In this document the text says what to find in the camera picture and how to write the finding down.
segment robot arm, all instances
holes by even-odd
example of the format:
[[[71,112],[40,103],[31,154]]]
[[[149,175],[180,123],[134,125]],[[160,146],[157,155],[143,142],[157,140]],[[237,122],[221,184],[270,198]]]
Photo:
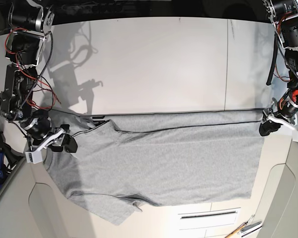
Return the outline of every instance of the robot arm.
[[[269,19],[275,28],[275,43],[289,69],[288,90],[279,101],[263,112],[259,133],[267,136],[281,125],[298,131],[298,0],[263,0]]]
[[[68,134],[69,125],[52,128],[48,111],[52,106],[41,108],[32,101],[33,89],[37,86],[50,57],[40,74],[36,66],[41,60],[45,42],[53,35],[51,26],[54,14],[48,0],[12,1],[8,20],[13,28],[5,41],[5,57],[11,61],[6,68],[4,91],[0,93],[0,116],[8,122],[18,121],[27,132],[28,162],[42,162],[41,150],[69,153],[77,151],[75,140]],[[53,90],[53,101],[57,99]]]

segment gray fabric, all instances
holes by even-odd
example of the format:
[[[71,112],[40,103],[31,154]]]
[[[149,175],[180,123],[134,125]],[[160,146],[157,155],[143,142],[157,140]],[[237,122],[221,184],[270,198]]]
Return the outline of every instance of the gray fabric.
[[[259,123],[253,122],[258,113],[173,116],[111,116],[75,137],[77,153],[49,155],[46,169],[67,199],[116,225],[140,211],[138,202],[167,206],[249,198],[263,144]],[[69,123],[71,133],[91,126],[73,115],[51,117],[56,125]]]

